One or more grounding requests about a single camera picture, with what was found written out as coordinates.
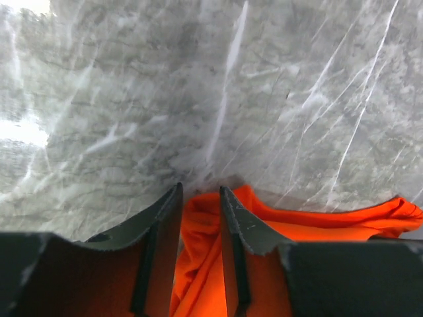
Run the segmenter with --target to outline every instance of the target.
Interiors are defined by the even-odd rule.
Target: folded cloth
[[[398,238],[417,229],[422,210],[402,197],[345,213],[313,213],[272,209],[250,186],[234,191],[240,202],[280,234],[295,241],[365,241],[372,236]],[[219,194],[192,198],[184,207],[170,316],[226,317],[221,250]]]

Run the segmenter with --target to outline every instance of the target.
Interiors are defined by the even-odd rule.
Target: orange cloth
[[[398,238],[423,221],[422,211],[402,197],[347,213],[311,213],[265,206],[250,186],[234,193],[250,212],[296,241],[364,241],[375,235]],[[219,208],[218,193],[194,197],[184,208],[184,250],[176,263],[170,316],[227,317]]]

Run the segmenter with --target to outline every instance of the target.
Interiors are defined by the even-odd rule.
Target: black object
[[[228,316],[423,316],[423,241],[296,243],[221,188],[221,234]],[[260,297],[254,278],[272,271]]]
[[[182,202],[178,184],[86,242],[0,233],[0,316],[167,317]]]

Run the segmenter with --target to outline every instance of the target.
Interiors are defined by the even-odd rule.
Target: black plastic part
[[[220,193],[221,222],[226,223],[221,226],[225,275],[235,274],[243,285],[249,284],[248,263],[240,259],[245,254],[265,258],[277,250],[286,278],[280,283],[288,284],[294,316],[423,316],[423,241],[296,243],[252,215],[229,188],[221,188]],[[232,248],[232,256],[225,247],[229,237],[243,245],[243,250]],[[239,284],[225,287],[231,289],[229,293],[242,293]],[[235,300],[227,296],[228,307],[245,307]],[[248,307],[243,316],[253,316]]]
[[[110,295],[113,291],[104,290],[108,282],[120,283],[126,274],[134,285],[129,297],[121,299],[116,289],[113,298],[99,296],[98,303],[116,306],[122,300],[124,310],[136,316],[167,317],[182,202],[178,184],[151,207],[86,242],[52,233],[0,233],[0,316],[75,316],[75,304],[89,306],[91,295],[102,291]]]

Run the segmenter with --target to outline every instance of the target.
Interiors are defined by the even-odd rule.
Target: gray marble countertop
[[[421,0],[0,3],[1,230],[84,240],[179,181],[423,207]]]

